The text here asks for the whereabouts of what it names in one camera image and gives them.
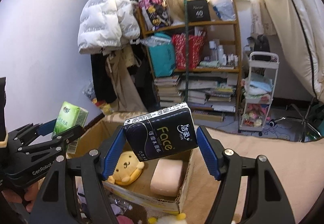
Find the person's left hand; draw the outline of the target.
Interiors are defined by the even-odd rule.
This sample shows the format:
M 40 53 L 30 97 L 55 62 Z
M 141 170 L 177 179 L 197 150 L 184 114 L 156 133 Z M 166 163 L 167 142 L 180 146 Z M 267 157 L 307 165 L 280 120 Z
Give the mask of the person's left hand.
M 30 185 L 25 191 L 24 199 L 28 202 L 28 204 L 27 204 L 27 206 L 25 206 L 25 208 L 26 208 L 27 212 L 29 212 L 29 213 L 32 212 L 34 203 L 37 198 L 38 191 L 39 191 L 38 182 Z M 20 204 L 22 203 L 22 198 L 18 194 L 16 194 L 14 191 L 5 189 L 2 191 L 2 194 L 7 202 L 20 203 Z

